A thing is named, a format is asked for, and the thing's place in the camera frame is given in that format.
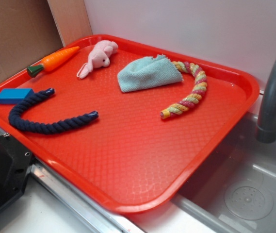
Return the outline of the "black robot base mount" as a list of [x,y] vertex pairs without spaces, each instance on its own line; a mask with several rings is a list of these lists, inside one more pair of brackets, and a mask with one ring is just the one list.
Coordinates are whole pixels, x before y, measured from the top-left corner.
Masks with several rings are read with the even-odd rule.
[[24,194],[33,160],[16,138],[0,135],[0,212]]

